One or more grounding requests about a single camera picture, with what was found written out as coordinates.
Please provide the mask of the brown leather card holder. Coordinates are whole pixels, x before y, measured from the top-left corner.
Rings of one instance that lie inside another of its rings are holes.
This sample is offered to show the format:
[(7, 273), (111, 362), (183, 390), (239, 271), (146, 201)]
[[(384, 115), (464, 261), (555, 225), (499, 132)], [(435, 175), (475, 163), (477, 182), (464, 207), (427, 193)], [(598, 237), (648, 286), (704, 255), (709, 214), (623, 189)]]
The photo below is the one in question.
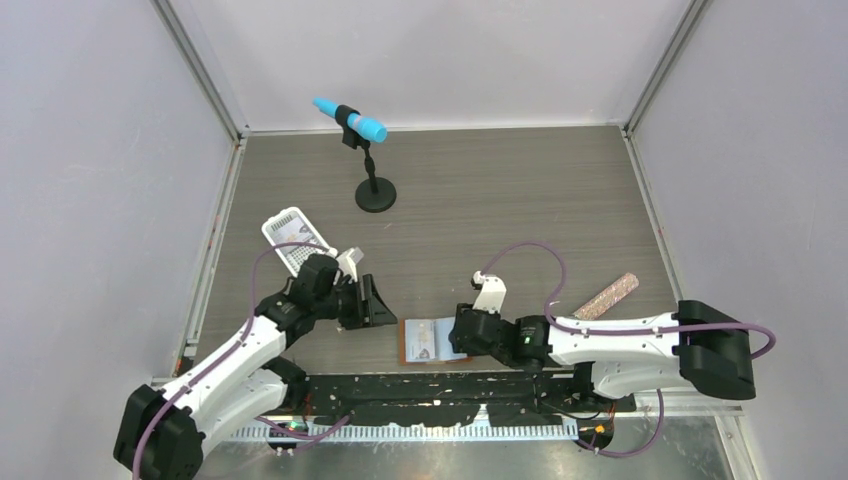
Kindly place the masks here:
[(404, 319), (398, 324), (399, 363), (401, 365), (434, 365), (470, 362), (464, 353), (453, 351), (449, 334), (454, 317), (438, 319)]

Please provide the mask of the VIP card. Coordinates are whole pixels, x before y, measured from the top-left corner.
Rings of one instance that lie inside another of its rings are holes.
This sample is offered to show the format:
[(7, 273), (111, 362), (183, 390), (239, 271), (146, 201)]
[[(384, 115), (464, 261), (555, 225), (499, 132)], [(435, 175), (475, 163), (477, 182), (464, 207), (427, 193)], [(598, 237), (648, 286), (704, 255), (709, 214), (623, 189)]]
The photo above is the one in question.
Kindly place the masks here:
[(437, 359), (434, 320), (408, 319), (404, 322), (404, 352), (408, 363), (424, 363)]

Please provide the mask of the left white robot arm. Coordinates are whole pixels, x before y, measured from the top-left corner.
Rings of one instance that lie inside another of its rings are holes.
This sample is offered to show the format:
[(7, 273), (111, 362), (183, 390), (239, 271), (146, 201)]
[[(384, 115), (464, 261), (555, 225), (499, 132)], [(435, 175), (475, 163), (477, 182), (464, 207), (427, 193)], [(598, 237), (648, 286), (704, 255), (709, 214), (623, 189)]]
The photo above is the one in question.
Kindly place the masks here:
[(128, 398), (114, 459), (135, 479), (192, 479), (205, 457), (249, 420), (278, 409), (298, 412), (305, 372), (282, 354), (315, 324), (344, 330), (393, 325), (370, 274), (358, 274), (358, 248), (317, 252), (279, 292), (253, 307), (239, 330), (186, 373)]

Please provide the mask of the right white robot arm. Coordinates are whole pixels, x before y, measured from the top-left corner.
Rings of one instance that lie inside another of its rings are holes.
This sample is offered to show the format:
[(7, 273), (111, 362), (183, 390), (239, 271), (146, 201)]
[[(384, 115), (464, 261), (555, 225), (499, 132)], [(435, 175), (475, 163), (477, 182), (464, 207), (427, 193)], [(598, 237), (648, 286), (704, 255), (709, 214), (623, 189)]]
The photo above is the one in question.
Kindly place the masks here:
[(574, 369), (572, 400), (591, 411), (608, 399), (677, 387), (754, 399), (754, 329), (697, 300), (651, 317), (595, 321), (543, 315), (508, 321), (460, 304), (448, 339), (456, 353), (489, 356), (515, 370)]

